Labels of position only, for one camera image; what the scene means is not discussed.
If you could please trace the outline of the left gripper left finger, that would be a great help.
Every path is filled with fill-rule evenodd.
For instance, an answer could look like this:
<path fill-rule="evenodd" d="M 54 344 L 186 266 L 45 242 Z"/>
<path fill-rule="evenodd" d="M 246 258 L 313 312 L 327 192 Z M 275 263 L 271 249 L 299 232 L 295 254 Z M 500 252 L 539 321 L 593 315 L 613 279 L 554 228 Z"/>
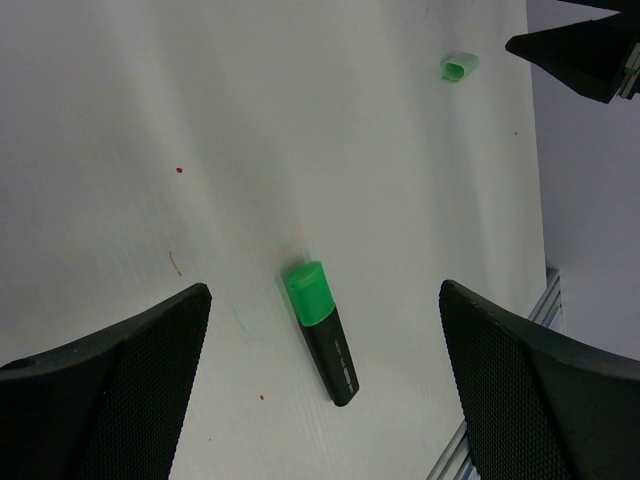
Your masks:
<path fill-rule="evenodd" d="M 212 297 L 156 306 L 1 368 L 4 479 L 166 479 Z"/>

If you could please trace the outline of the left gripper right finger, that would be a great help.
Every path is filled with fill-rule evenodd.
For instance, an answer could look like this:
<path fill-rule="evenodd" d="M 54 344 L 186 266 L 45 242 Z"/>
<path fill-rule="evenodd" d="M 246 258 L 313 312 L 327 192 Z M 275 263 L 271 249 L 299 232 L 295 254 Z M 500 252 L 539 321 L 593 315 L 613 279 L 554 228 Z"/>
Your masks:
<path fill-rule="evenodd" d="M 441 322 L 441 295 L 449 283 L 468 289 L 453 280 L 442 283 Z M 558 422 L 559 438 L 565 443 L 563 457 L 574 469 L 568 479 L 638 478 L 638 361 L 555 331 L 535 341 L 531 350 L 543 392 Z"/>

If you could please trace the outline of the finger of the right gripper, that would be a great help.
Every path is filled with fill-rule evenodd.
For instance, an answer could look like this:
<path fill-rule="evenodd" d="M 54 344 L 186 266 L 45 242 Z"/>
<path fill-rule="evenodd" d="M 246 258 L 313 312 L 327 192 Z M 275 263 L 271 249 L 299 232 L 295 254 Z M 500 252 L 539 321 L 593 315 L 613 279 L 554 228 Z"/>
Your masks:
<path fill-rule="evenodd" d="M 598 20 L 512 37 L 507 52 L 536 65 L 577 94 L 609 103 L 630 74 L 639 43 L 639 15 L 619 12 Z"/>

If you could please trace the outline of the light green pen cap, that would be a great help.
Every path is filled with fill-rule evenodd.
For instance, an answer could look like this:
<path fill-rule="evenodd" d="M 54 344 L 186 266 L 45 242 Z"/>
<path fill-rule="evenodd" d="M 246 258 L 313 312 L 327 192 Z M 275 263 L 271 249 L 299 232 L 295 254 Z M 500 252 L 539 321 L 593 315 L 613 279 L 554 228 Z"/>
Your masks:
<path fill-rule="evenodd" d="M 440 64 L 441 78 L 445 82 L 458 83 L 466 79 L 479 66 L 479 57 L 469 52 L 456 52 Z"/>

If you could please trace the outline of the dark green marker pen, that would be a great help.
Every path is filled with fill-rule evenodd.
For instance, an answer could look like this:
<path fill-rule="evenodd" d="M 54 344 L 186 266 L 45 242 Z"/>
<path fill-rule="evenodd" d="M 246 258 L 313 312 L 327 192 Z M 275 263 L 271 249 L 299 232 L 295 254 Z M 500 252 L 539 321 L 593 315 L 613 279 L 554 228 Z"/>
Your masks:
<path fill-rule="evenodd" d="M 359 391 L 359 381 L 338 310 L 301 331 L 323 385 L 337 407 L 348 405 Z"/>

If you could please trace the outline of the bright green pen cap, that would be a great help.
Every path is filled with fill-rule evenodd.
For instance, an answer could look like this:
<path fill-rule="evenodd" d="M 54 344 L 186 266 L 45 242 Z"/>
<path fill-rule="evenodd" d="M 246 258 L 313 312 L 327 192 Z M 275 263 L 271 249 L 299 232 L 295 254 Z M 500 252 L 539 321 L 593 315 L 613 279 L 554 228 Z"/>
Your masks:
<path fill-rule="evenodd" d="M 296 318 L 304 327 L 323 322 L 336 308 L 320 261 L 296 267 L 287 276 L 285 286 Z"/>

